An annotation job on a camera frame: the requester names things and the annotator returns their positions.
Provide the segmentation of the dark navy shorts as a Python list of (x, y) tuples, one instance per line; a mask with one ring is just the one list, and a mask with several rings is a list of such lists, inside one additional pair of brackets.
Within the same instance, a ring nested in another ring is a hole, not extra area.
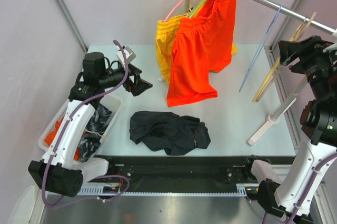
[(194, 149), (207, 149), (208, 129), (199, 118), (173, 112), (138, 111), (130, 118), (130, 140), (143, 143), (151, 151), (166, 155), (185, 155)]

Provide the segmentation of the blue wire hanger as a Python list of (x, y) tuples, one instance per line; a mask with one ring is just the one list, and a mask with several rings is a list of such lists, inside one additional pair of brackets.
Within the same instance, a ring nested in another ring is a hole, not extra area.
[(255, 64), (256, 61), (257, 61), (257, 58), (259, 57), (259, 55), (260, 55), (260, 53), (261, 53), (261, 51), (262, 51), (262, 48), (263, 48), (264, 45), (265, 45), (265, 42), (266, 42), (267, 39), (269, 38), (269, 36), (270, 36), (270, 34), (271, 34), (271, 31), (272, 31), (272, 29), (273, 29), (273, 27), (274, 27), (274, 25), (275, 25), (275, 23), (276, 23), (276, 21), (277, 21), (277, 19), (278, 19), (278, 17), (279, 17), (279, 14), (280, 14), (280, 11), (281, 11), (282, 7), (283, 7), (283, 5), (281, 4), (281, 6), (280, 6), (280, 7), (278, 8), (278, 10), (276, 11), (276, 14), (274, 15), (272, 21), (270, 22), (270, 24), (269, 24), (269, 26), (268, 26), (268, 28), (267, 28), (267, 31), (266, 31), (266, 33), (264, 34), (263, 39), (261, 40), (260, 44), (258, 45), (257, 50), (255, 51), (254, 56), (253, 56), (253, 58), (252, 58), (252, 60), (251, 60), (251, 62), (250, 62), (250, 65), (249, 65), (249, 67), (248, 67), (248, 70), (247, 70), (247, 72), (246, 72), (246, 74), (245, 74), (245, 76), (244, 76), (244, 79), (243, 79), (243, 81), (242, 81), (242, 83), (241, 83), (241, 85), (240, 85), (239, 92), (242, 91), (242, 89), (243, 89), (243, 87), (244, 87), (244, 84), (245, 84), (247, 78), (249, 77), (249, 75), (250, 75), (250, 73), (251, 73), (251, 71), (252, 71), (252, 69), (253, 69), (253, 67), (254, 67), (254, 64)]

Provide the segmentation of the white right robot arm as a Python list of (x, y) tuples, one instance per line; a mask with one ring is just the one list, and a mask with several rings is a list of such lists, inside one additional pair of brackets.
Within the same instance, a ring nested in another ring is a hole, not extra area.
[(312, 223), (314, 194), (336, 160), (336, 44), (313, 35), (300, 42), (279, 41), (280, 63), (304, 74), (314, 95), (300, 117), (302, 140), (283, 181), (270, 163), (256, 159), (244, 167), (248, 182), (259, 182), (256, 200), (265, 215), (286, 223)]

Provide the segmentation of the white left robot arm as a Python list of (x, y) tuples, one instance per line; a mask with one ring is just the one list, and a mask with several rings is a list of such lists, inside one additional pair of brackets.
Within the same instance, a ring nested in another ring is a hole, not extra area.
[(62, 123), (39, 161), (31, 161), (28, 171), (43, 192), (74, 197), (84, 182), (97, 177), (112, 181), (116, 168), (107, 160), (89, 153), (87, 161), (75, 160), (75, 153), (84, 131), (108, 88), (123, 86), (133, 96), (150, 89), (152, 84), (141, 78), (142, 71), (132, 65), (135, 53), (123, 47), (116, 53), (117, 67), (101, 52), (91, 52), (83, 59), (83, 70), (71, 88)]

